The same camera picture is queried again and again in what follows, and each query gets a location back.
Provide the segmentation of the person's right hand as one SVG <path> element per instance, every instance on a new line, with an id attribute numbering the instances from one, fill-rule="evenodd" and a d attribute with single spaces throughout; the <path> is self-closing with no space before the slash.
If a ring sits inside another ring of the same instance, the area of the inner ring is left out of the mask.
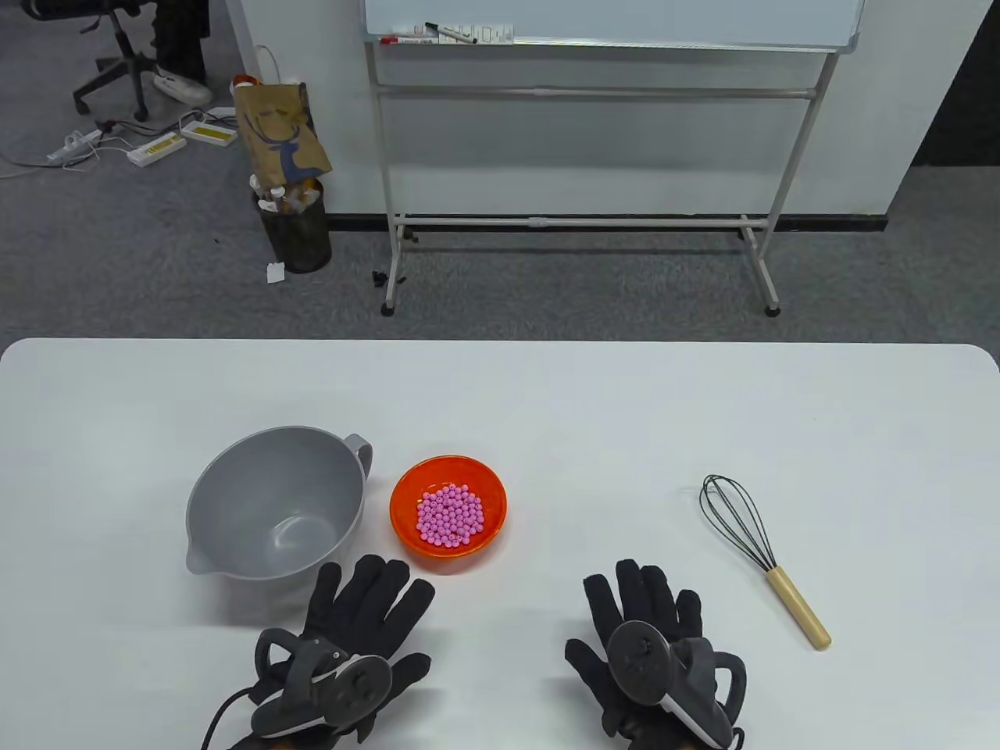
<path id="1" fill-rule="evenodd" d="M 620 560 L 616 579 L 617 597 L 602 574 L 590 575 L 583 582 L 602 646 L 618 626 L 633 620 L 651 624 L 669 643 L 702 637 L 701 599 L 688 589 L 674 595 L 661 568 L 639 566 L 633 559 Z M 611 738 L 621 736 L 631 749 L 705 747 L 672 713 L 631 701 L 619 689 L 608 663 L 582 640 L 569 639 L 564 657 L 599 704 L 602 729 Z"/>

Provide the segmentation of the person's left hand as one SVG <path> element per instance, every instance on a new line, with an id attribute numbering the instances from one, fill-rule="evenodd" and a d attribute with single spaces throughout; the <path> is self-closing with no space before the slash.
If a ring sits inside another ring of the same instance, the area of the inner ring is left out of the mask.
<path id="1" fill-rule="evenodd" d="M 412 579 L 406 562 L 374 554 L 358 560 L 346 584 L 341 578 L 337 563 L 322 565 L 301 636 L 391 661 L 392 687 L 379 707 L 385 710 L 430 670 L 428 654 L 395 655 L 430 608 L 435 589 L 427 580 Z"/>

